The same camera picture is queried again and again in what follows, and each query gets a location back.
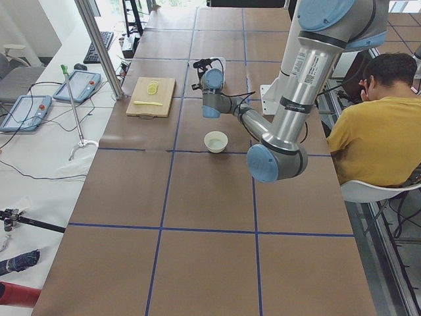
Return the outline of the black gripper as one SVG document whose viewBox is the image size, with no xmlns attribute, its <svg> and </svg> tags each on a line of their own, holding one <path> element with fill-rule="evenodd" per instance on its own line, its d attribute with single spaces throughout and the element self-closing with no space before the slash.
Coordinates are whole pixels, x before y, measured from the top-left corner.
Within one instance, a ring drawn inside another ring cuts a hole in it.
<svg viewBox="0 0 421 316">
<path fill-rule="evenodd" d="M 192 90 L 200 90 L 201 86 L 208 86 L 205 73 L 210 69 L 210 59 L 200 59 L 194 62 L 193 67 L 197 71 L 198 82 L 191 86 Z"/>
</svg>

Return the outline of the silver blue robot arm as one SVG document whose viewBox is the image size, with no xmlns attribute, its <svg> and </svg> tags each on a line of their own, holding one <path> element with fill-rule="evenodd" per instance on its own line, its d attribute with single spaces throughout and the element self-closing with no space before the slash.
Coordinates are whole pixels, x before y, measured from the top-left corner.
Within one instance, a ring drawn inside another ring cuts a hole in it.
<svg viewBox="0 0 421 316">
<path fill-rule="evenodd" d="M 272 122 L 248 106 L 241 96 L 222 93 L 222 70 L 210 59 L 194 63 L 201 90 L 205 118 L 231 114 L 258 140 L 247 152 L 247 166 L 254 179 L 275 182 L 294 178 L 306 168 L 307 152 L 299 135 L 325 86 L 339 55 L 381 45 L 386 38 L 388 1 L 298 1 L 289 38 L 297 49 L 286 49 L 292 63 L 285 79 L 273 86 L 280 92 Z"/>
</svg>

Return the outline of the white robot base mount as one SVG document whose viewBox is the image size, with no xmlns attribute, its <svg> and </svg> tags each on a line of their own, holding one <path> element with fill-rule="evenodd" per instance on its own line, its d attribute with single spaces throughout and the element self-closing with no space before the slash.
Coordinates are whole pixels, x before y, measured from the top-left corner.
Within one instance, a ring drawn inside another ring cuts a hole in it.
<svg viewBox="0 0 421 316">
<path fill-rule="evenodd" d="M 260 100 L 264 115 L 275 115 L 279 106 L 278 89 L 275 84 L 260 85 Z"/>
</svg>

